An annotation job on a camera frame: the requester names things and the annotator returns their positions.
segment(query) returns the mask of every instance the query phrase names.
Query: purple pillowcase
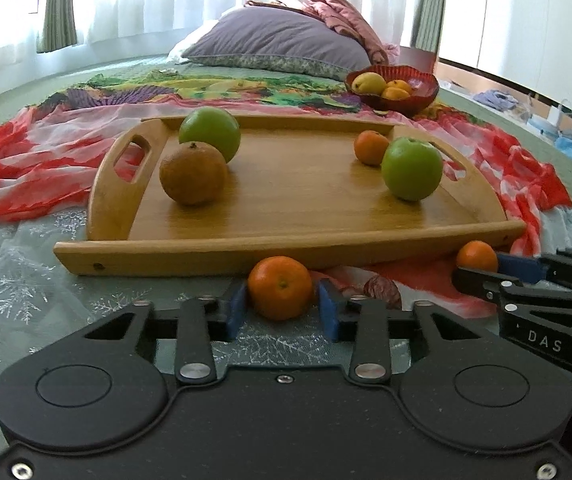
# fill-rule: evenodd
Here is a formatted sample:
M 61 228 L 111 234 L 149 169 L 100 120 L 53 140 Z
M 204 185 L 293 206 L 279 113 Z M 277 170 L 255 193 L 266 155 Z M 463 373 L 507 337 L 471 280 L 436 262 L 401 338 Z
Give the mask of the purple pillowcase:
M 237 66 L 344 80 L 370 65 L 353 38 L 287 9 L 244 7 L 223 16 L 182 57 L 209 66 Z

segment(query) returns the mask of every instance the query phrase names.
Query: wall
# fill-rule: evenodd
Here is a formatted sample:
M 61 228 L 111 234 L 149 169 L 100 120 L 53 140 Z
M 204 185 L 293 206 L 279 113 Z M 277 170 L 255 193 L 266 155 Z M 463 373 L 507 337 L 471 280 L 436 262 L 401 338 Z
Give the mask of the wall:
M 572 104 L 572 0 L 446 0 L 439 54 Z

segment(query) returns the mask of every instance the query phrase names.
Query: fruit bowl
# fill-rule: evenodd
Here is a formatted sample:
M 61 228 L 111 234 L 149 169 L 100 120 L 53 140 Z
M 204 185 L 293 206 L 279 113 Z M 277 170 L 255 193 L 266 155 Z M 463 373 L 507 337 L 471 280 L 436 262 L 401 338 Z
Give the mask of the fruit bowl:
M 352 91 L 352 82 L 357 76 L 365 72 L 376 72 L 386 82 L 403 79 L 413 87 L 413 94 L 410 97 L 397 100 L 386 99 L 377 94 L 356 94 Z M 433 74 L 420 72 L 418 69 L 406 65 L 371 65 L 363 70 L 349 73 L 344 83 L 351 94 L 357 95 L 362 100 L 362 103 L 367 104 L 371 108 L 375 110 L 392 110 L 406 117 L 412 117 L 431 105 L 440 91 L 440 84 Z

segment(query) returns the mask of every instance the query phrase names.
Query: wooden tray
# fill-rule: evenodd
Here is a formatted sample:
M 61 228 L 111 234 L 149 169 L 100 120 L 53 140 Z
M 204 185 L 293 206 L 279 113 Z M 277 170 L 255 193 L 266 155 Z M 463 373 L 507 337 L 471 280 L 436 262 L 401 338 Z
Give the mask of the wooden tray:
M 470 240 L 493 246 L 524 230 L 507 220 L 490 184 L 454 148 L 423 131 L 333 118 L 238 116 L 242 143 L 222 200 L 182 208 L 159 183 L 160 158 L 178 146 L 184 118 L 143 121 L 103 160 L 88 204 L 88 241 L 58 242 L 74 274 L 191 276 L 248 272 L 283 254 L 309 269 L 364 266 L 419 253 L 448 253 Z M 378 168 L 359 163 L 355 135 L 375 130 L 430 140 L 466 171 L 442 178 L 419 203 L 395 199 Z M 145 151 L 131 182 L 114 165 L 134 142 Z

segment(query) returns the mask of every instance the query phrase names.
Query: bedspread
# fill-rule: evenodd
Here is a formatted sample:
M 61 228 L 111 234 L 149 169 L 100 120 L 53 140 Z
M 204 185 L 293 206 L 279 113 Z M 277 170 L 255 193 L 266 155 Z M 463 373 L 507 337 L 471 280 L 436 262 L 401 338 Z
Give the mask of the bedspread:
M 552 167 L 538 163 L 498 128 L 453 108 L 436 103 L 412 121 L 399 114 L 382 115 L 346 94 L 342 85 L 306 76 L 190 77 L 174 71 L 135 80 L 97 76 L 25 108 L 0 126 L 0 372 L 133 300 L 146 298 L 157 308 L 173 308 L 191 296 L 226 289 L 230 278 L 225 276 L 80 278 L 67 273 L 52 253 L 58 240 L 84 238 L 88 190 L 119 134 L 141 118 L 186 114 L 203 104 L 233 113 L 358 117 L 429 130 L 470 156 L 508 213 L 527 221 L 528 232 L 514 246 L 516 252 L 572 246 L 570 199 Z M 135 163 L 127 161 L 120 170 L 132 172 Z M 69 172 L 74 186 L 62 186 L 70 180 L 61 174 Z M 406 308 L 421 298 L 466 317 L 491 314 L 490 304 L 458 297 L 448 288 L 444 276 L 451 265 L 444 258 L 422 267 L 423 283 L 416 280 L 418 272 L 413 275 L 409 267 L 396 264 L 328 272 L 351 283 L 362 282 L 373 271 L 389 276 L 396 280 Z M 228 363 L 347 365 L 351 352 L 350 345 L 330 344 L 320 335 L 315 310 L 279 328 L 251 315 L 235 342 L 213 347 L 220 374 Z M 158 350 L 157 365 L 172 366 L 172 349 L 160 342 Z M 405 370 L 405 342 L 391 341 L 391 352 L 394 369 Z M 0 433 L 0 450 L 4 446 Z

